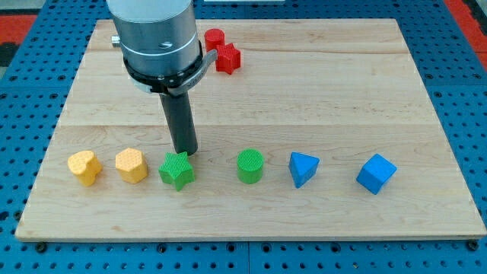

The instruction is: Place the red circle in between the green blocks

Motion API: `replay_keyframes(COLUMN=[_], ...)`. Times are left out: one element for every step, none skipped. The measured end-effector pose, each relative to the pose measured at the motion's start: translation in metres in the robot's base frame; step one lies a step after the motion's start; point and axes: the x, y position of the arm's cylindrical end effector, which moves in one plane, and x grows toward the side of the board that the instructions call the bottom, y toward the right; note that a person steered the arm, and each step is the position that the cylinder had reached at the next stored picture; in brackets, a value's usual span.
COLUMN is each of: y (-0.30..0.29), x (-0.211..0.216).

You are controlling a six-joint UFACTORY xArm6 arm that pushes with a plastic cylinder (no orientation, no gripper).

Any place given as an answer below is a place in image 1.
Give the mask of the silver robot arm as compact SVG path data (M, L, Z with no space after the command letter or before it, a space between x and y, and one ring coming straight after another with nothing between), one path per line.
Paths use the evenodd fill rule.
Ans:
M148 92L177 97L216 61L199 41L192 0L108 0L129 75Z

